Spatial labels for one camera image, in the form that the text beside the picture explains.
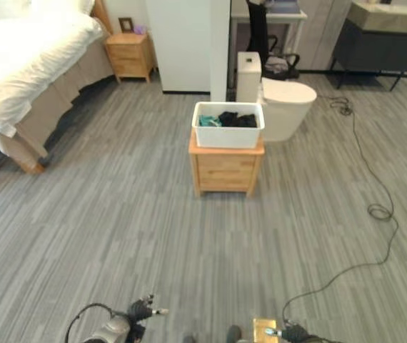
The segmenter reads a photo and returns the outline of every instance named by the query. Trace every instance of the black cable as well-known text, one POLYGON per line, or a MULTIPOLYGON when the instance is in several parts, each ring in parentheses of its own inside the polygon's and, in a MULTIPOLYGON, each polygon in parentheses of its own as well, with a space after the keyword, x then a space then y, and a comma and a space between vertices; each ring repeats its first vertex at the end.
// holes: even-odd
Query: black cable
POLYGON ((67 328, 67 333, 66 333, 66 338, 65 338, 65 343, 69 343, 69 335, 70 335, 70 329, 72 328, 72 326, 74 325, 74 323, 80 319, 80 316, 83 314, 83 312, 85 312, 87 309, 91 308, 91 307, 101 307, 103 309, 106 309, 109 313, 110 313, 110 318, 113 318, 115 315, 115 311, 112 310, 110 307, 106 306, 105 304, 101 304, 100 302, 93 302, 92 304, 86 305, 85 307, 83 307, 83 309, 80 310, 80 312, 78 312, 78 314, 75 316, 75 318, 72 319, 72 321, 70 322, 69 327, 67 328))
MULTIPOLYGON (((378 177, 378 175, 376 175, 375 172, 372 170, 372 168, 370 167, 370 164, 367 161, 367 158, 363 154, 361 142, 360 142, 359 137, 356 132, 356 113, 353 110, 352 103, 349 101, 348 98, 346 98, 344 96, 319 96, 319 97, 331 100, 331 108, 337 108, 338 112, 341 115, 343 115, 343 116, 352 115, 353 116, 353 135, 356 140, 356 144, 357 144, 357 147, 359 150, 359 155, 361 156, 364 164, 366 165, 367 170, 370 172, 370 174, 373 176, 373 178, 384 189, 386 195, 388 196, 389 204, 390 204, 390 209, 379 203, 369 204, 367 207, 367 212, 375 220, 379 220, 382 222, 390 222, 392 220, 394 222, 395 229, 393 230, 391 238, 388 240, 388 249, 387 249, 386 255, 381 261, 370 262, 370 263, 360 263, 360 264, 354 264, 352 266, 349 266, 348 268, 345 268, 344 270, 342 270, 341 272, 336 274, 329 282, 327 282, 327 284, 325 284, 321 288, 315 289, 313 291, 305 292, 303 294, 290 298, 283 306, 283 311, 282 311, 283 323, 286 323, 286 321, 287 321, 286 316, 285 316, 286 309, 294 300, 297 300, 297 299, 303 298, 303 297, 307 297, 308 295, 322 292, 327 287, 329 287, 340 276, 342 276, 343 274, 345 274, 353 269, 361 268, 361 267, 369 267, 369 266, 381 266, 382 264, 385 264, 388 261, 389 256, 391 254, 392 241, 394 240, 394 237, 396 236, 397 231, 399 230, 398 221, 394 217, 394 202, 392 200, 391 193, 390 193, 388 187, 386 187, 386 185, 381 181, 381 179, 378 177)), ((326 342, 335 342, 335 341, 330 341, 328 339, 323 339, 323 338, 321 338, 321 339, 326 342)))

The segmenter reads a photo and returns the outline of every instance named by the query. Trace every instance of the nightstand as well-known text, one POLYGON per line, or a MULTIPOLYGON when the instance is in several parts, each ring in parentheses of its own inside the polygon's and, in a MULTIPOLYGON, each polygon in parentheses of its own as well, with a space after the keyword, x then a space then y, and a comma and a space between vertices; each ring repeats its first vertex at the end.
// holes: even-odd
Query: nightstand
POLYGON ((146 34, 114 34, 105 41, 116 80, 121 77, 144 77, 150 82, 153 55, 146 34))
POLYGON ((202 192, 246 192, 251 196, 264 153, 261 137, 254 149, 202 148, 192 130, 189 155, 196 196, 202 192))

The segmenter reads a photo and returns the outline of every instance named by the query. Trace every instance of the black chair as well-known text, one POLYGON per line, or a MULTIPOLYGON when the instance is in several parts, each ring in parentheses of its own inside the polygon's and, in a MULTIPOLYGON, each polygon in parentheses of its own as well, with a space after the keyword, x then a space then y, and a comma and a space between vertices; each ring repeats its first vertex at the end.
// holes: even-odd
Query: black chair
POLYGON ((268 35, 266 7, 262 4, 253 4, 249 0, 246 0, 246 4, 248 5, 249 24, 251 28, 251 38, 247 51, 257 51, 259 53, 262 64, 262 76, 275 80, 297 79, 298 71, 296 69, 296 65, 301 59, 298 54, 275 55, 286 60, 288 69, 279 73, 273 73, 272 71, 266 70, 267 60, 270 56, 273 56, 272 51, 275 49, 278 38, 276 38, 274 35, 268 35), (269 39, 274 40, 274 43, 270 48, 268 46, 269 39))

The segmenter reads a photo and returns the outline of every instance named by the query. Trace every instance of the toilet tank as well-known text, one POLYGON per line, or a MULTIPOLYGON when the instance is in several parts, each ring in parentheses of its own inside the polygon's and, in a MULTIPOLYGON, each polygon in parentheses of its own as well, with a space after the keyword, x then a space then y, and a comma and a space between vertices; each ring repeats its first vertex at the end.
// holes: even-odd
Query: toilet tank
POLYGON ((261 58, 257 52, 238 53, 237 102, 256 102, 261 72, 261 58))

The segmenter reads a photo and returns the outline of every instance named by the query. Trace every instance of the toilet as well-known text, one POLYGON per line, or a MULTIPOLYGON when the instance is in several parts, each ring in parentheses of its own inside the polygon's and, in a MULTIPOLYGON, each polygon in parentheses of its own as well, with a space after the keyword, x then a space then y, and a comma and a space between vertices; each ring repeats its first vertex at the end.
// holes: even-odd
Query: toilet
POLYGON ((291 138, 316 100, 314 89, 299 82, 261 78, 257 52, 239 52, 237 64, 236 101, 262 105, 264 141, 291 138))

